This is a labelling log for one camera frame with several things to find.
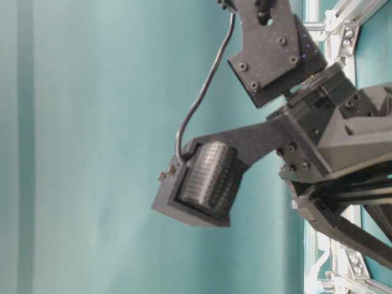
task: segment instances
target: textured roller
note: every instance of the textured roller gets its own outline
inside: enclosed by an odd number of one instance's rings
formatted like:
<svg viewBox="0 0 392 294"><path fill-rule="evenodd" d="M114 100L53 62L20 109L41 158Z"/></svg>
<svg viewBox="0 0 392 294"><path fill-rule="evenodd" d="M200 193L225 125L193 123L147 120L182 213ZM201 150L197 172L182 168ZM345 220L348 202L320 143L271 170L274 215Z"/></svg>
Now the textured roller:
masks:
<svg viewBox="0 0 392 294"><path fill-rule="evenodd" d="M235 148L214 141L199 147L179 199L215 218L228 214L244 169Z"/></svg>

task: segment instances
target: green wall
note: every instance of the green wall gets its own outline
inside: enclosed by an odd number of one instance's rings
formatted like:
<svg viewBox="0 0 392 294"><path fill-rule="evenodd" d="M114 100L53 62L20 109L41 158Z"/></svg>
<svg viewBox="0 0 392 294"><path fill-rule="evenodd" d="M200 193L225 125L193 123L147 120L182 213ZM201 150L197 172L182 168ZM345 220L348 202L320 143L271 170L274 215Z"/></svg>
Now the green wall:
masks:
<svg viewBox="0 0 392 294"><path fill-rule="evenodd" d="M212 0L0 1L1 293L302 292L275 155L245 175L230 229L149 208L227 25ZM237 22L226 58L240 46ZM276 107L256 110L225 63L186 137Z"/></svg>
<svg viewBox="0 0 392 294"><path fill-rule="evenodd" d="M392 2L388 1L362 28L356 51L357 87L392 82ZM392 245L363 209L363 228ZM374 279L392 287L392 271L370 258L367 265Z"/></svg>

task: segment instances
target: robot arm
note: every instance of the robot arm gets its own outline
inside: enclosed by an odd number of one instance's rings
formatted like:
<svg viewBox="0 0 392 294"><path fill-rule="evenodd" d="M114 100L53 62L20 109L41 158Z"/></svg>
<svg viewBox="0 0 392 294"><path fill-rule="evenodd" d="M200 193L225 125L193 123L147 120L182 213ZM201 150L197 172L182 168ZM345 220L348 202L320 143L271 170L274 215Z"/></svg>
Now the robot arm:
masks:
<svg viewBox="0 0 392 294"><path fill-rule="evenodd" d="M228 62L255 106L281 94L288 102L265 122L189 142L161 173L153 209L190 225L227 227L243 173L276 150L300 214L392 269L392 248L340 216L364 205L392 240L392 84L357 91L339 64L326 68L287 0L218 2L241 17L243 48Z"/></svg>

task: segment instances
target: hex bolt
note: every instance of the hex bolt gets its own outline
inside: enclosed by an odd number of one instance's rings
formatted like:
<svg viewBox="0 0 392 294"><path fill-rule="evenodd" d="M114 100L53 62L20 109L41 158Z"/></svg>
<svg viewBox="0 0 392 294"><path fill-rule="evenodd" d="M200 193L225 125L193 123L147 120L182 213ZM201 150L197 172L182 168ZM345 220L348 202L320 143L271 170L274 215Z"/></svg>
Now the hex bolt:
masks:
<svg viewBox="0 0 392 294"><path fill-rule="evenodd" d="M291 143L291 144L288 146L288 150L289 150L291 153L294 153L294 152L296 151L296 144L295 144L295 143Z"/></svg>
<svg viewBox="0 0 392 294"><path fill-rule="evenodd" d="M284 151L282 148L279 148L278 150L276 150L276 155L282 157L284 155Z"/></svg>
<svg viewBox="0 0 392 294"><path fill-rule="evenodd" d="M290 56L289 61L290 61L291 64L297 64L298 61L300 61L300 60L298 59L297 56L293 55L293 56Z"/></svg>
<svg viewBox="0 0 392 294"><path fill-rule="evenodd" d="M158 181L163 182L166 178L166 174L165 173L160 173L158 176Z"/></svg>
<svg viewBox="0 0 392 294"><path fill-rule="evenodd" d="M362 269L359 266L354 267L354 273L359 276L360 274L362 274Z"/></svg>
<svg viewBox="0 0 392 294"><path fill-rule="evenodd" d="M346 30L346 32L344 33L344 37L346 38L352 38L354 36L354 32L352 29L348 29Z"/></svg>
<svg viewBox="0 0 392 294"><path fill-rule="evenodd" d="M307 162L303 162L303 163L302 163L302 167L303 167L305 170L308 170L308 169L310 169L311 165L310 165L309 163L307 163Z"/></svg>
<svg viewBox="0 0 392 294"><path fill-rule="evenodd" d="M253 92L257 92L257 90L258 90L258 83L256 82L256 81L253 81L252 83L251 83L251 88L252 88L252 90L253 90Z"/></svg>
<svg viewBox="0 0 392 294"><path fill-rule="evenodd" d="M287 39L285 37L279 37L277 38L277 42L280 46L284 46L287 43Z"/></svg>
<svg viewBox="0 0 392 294"><path fill-rule="evenodd" d="M239 64L239 69L240 71L245 72L247 70L247 64L245 62L241 62Z"/></svg>
<svg viewBox="0 0 392 294"><path fill-rule="evenodd" d="M358 260L358 257L357 256L355 256L355 255L351 255L350 256L350 262L353 264L353 265L357 265L360 261Z"/></svg>
<svg viewBox="0 0 392 294"><path fill-rule="evenodd" d="M351 45L351 41L349 39L344 39L342 44L343 44L343 47L348 47Z"/></svg>

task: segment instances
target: wire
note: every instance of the wire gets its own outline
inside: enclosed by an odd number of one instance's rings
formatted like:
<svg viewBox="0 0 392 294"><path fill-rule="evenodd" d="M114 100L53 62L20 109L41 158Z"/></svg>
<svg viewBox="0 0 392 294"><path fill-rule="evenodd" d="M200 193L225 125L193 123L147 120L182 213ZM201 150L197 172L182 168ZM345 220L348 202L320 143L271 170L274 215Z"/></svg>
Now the wire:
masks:
<svg viewBox="0 0 392 294"><path fill-rule="evenodd" d="M226 49L226 47L227 47L227 45L228 45L228 43L229 43L229 41L230 41L230 39L232 38L232 35L233 35L234 24L235 24L235 14L231 13L230 25L229 25L229 29L228 29L228 33L226 35L226 38L224 39L222 45L220 46L218 54L217 54L217 56L215 58L215 61L213 63L213 66L212 66L212 68L211 68L211 70L210 70L210 72L209 72L209 74L207 76L206 81L204 82L204 84L202 86L202 89L201 89L197 99L195 100L195 102L190 107L190 109L188 111L188 114L186 115L186 117L182 121L182 123L181 123L181 125L179 127L179 130L177 132L175 154L176 154L177 161L180 164L184 164L185 163L185 160L183 158L183 154L182 154L182 151L181 151L181 145L182 145L182 140L183 140L183 135L184 135L184 132L185 132L185 128L188 125L191 117L194 115L196 109L200 106L201 102L203 101L203 99L205 97L205 94L206 94L206 92L208 90L209 84L211 84L211 82L213 80L213 77L215 75L215 72L218 69L219 64L222 61L222 57L223 57L223 54L225 52L225 49Z"/></svg>

